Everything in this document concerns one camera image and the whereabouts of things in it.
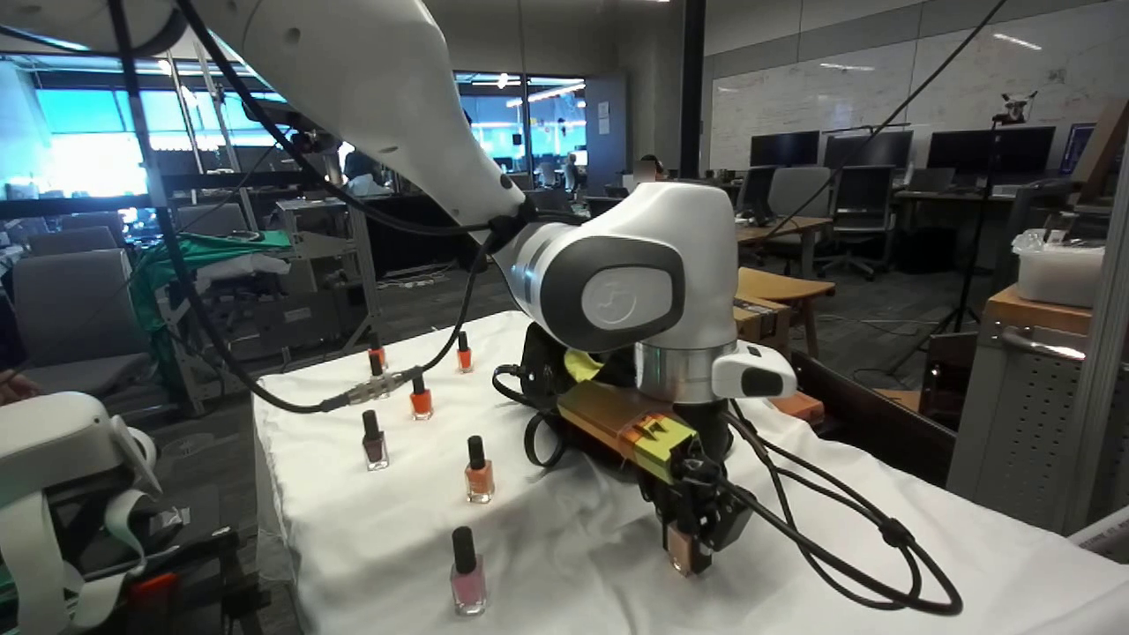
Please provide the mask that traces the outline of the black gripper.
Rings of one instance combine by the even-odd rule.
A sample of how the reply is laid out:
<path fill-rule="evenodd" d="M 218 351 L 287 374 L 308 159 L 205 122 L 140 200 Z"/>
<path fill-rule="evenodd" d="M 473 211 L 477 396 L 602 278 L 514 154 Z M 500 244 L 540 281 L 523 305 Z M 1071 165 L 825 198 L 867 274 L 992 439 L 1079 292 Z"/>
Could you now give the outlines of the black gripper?
<path fill-rule="evenodd" d="M 673 448 L 670 480 L 648 475 L 641 496 L 655 507 L 662 547 L 690 552 L 690 572 L 706 574 L 717 552 L 745 533 L 752 503 L 728 472 L 731 410 L 724 402 L 677 405 L 677 416 L 691 426 L 691 439 Z"/>

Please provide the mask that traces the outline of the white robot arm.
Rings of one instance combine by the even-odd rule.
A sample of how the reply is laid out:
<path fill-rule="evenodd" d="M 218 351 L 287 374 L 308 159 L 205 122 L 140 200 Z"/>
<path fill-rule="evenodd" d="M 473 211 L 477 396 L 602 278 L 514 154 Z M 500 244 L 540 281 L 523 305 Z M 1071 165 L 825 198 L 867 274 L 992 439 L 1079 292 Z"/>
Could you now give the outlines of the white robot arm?
<path fill-rule="evenodd" d="M 673 568 L 699 574 L 745 533 L 754 496 L 724 468 L 738 402 L 787 396 L 795 368 L 738 334 L 724 191 L 648 179 L 580 227 L 535 220 L 473 139 L 425 0 L 0 0 L 0 20 L 103 52 L 193 33 L 211 61 L 246 61 L 494 254 L 540 338 L 634 358 L 628 387 L 580 380 L 555 416 L 639 467 Z"/>

